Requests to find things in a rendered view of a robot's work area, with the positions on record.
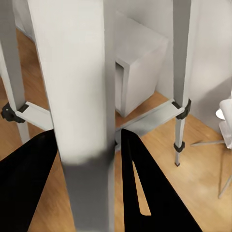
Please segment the camera tripod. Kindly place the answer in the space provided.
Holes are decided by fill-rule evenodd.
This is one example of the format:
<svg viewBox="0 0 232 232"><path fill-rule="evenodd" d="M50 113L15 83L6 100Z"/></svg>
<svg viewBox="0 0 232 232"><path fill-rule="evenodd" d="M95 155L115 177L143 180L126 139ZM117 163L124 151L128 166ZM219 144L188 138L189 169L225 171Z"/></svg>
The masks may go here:
<svg viewBox="0 0 232 232"><path fill-rule="evenodd" d="M175 165L203 0L173 0L174 98L115 128L116 0L25 0L50 111L26 101L12 0L0 0L1 115L54 130L76 232L115 232L115 153L121 130L140 138L175 117Z"/></svg>

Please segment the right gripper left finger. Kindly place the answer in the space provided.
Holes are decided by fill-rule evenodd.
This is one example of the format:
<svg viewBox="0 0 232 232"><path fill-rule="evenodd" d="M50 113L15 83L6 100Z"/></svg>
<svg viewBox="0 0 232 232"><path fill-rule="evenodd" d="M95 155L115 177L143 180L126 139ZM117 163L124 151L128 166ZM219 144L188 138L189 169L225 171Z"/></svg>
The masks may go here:
<svg viewBox="0 0 232 232"><path fill-rule="evenodd" d="M57 151L50 130L0 161L0 232L28 232Z"/></svg>

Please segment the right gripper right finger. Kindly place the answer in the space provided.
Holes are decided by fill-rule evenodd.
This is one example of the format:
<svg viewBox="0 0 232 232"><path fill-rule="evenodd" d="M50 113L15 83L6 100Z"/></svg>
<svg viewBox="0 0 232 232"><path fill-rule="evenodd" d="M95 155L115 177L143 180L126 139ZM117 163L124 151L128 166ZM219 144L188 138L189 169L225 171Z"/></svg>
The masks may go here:
<svg viewBox="0 0 232 232"><path fill-rule="evenodd" d="M140 137L121 130L125 232L203 232ZM151 215L140 213L133 165Z"/></svg>

